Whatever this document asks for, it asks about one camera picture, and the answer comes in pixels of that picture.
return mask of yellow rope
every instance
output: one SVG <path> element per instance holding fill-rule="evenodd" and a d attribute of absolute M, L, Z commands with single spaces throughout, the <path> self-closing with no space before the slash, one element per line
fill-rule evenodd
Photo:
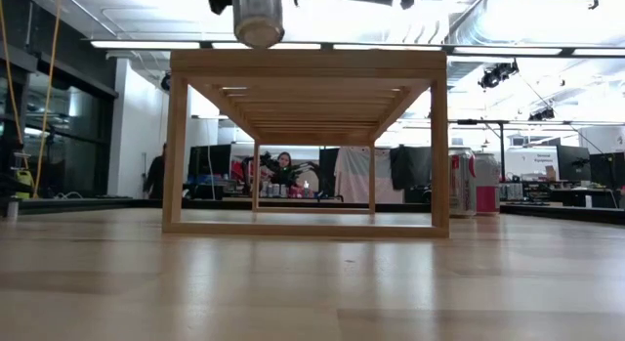
<path fill-rule="evenodd" d="M 37 179 L 35 180 L 34 197 L 36 198 L 39 190 L 39 180 L 41 179 L 41 162 L 43 160 L 43 148 L 46 145 L 46 127 L 48 125 L 48 107 L 50 106 L 50 96 L 52 95 L 52 77 L 55 71 L 55 58 L 57 56 L 57 38 L 59 37 L 59 23 L 61 22 L 61 0 L 57 0 L 57 19 L 55 22 L 55 33 L 52 38 L 52 56 L 50 57 L 50 70 L 48 76 L 48 93 L 46 95 L 46 108 L 43 111 L 43 124 L 41 131 L 41 143 L 39 145 L 39 158 L 37 160 Z"/>
<path fill-rule="evenodd" d="M 18 114 L 18 105 L 16 103 L 16 93 L 13 89 L 13 75 L 11 74 L 11 61 L 9 59 L 9 40 L 7 37 L 7 27 L 4 23 L 4 2 L 0 0 L 0 25 L 2 25 L 2 45 L 4 48 L 4 58 L 5 63 L 7 65 L 7 80 L 9 81 L 9 94 L 11 95 L 11 105 L 13 106 L 13 117 L 16 121 L 16 130 L 18 130 L 18 140 L 20 140 L 20 144 L 23 145 L 23 138 L 21 137 L 21 127 L 20 127 L 20 115 Z M 28 159 L 23 158 L 23 165 L 28 169 Z"/>

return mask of person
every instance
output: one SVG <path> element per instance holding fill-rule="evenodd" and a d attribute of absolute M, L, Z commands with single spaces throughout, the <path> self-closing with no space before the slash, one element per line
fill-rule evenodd
<path fill-rule="evenodd" d="M 291 166 L 293 166 L 293 164 L 291 163 L 291 154 L 289 154 L 287 151 L 283 151 L 278 157 L 277 157 L 277 163 L 280 165 L 280 169 L 284 169 L 284 168 L 290 168 Z"/>
<path fill-rule="evenodd" d="M 163 145 L 163 153 L 158 155 L 149 166 L 147 179 L 144 182 L 144 192 L 149 193 L 149 199 L 163 198 L 163 181 L 165 179 L 165 156 L 167 144 Z"/>
<path fill-rule="evenodd" d="M 272 184 L 285 185 L 287 188 L 297 187 L 297 174 L 293 171 L 293 163 L 291 162 L 291 154 L 283 151 L 277 157 L 279 169 L 271 175 Z"/>

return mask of stand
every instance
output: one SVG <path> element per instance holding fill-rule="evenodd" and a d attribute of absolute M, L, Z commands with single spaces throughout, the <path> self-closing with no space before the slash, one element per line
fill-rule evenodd
<path fill-rule="evenodd" d="M 443 52 L 343 50 L 194 50 L 171 55 L 172 90 L 163 201 L 164 233 L 447 237 L 449 235 L 446 56 Z M 261 145 L 354 146 L 375 141 L 429 88 L 432 93 L 432 225 L 293 224 L 287 216 L 251 216 L 249 223 L 181 219 L 188 85 Z M 254 186 L 260 172 L 254 173 Z M 375 158 L 369 165 L 368 209 L 265 208 L 261 213 L 375 214 Z"/>

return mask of dark hair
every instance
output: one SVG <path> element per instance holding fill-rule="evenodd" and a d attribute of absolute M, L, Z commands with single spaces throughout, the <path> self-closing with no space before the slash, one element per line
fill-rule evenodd
<path fill-rule="evenodd" d="M 282 152 L 282 153 L 281 153 L 281 154 L 277 157 L 277 160 L 279 161 L 279 160 L 280 160 L 280 158 L 281 158 L 283 155 L 286 155 L 286 156 L 288 156 L 288 157 L 289 157 L 289 167 L 293 166 L 293 164 L 291 164 L 291 154 L 289 154 L 289 152 L 288 152 L 288 151 L 283 151 L 283 152 Z"/>

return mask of wooden pole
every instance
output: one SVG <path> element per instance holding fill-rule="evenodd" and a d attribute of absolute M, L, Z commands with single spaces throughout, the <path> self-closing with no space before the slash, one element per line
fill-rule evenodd
<path fill-rule="evenodd" d="M 369 145 L 369 214 L 375 214 L 375 144 Z"/>
<path fill-rule="evenodd" d="M 171 86 L 163 187 L 162 231 L 164 233 L 174 224 L 181 221 L 185 134 L 187 129 L 188 82 L 185 78 L 174 74 L 172 75 Z"/>
<path fill-rule="evenodd" d="M 449 235 L 449 149 L 446 72 L 432 84 L 432 226 Z"/>
<path fill-rule="evenodd" d="M 250 186 L 252 192 L 252 211 L 257 212 L 259 208 L 259 184 L 261 183 L 261 145 L 258 141 L 254 141 L 254 177 L 253 184 Z"/>

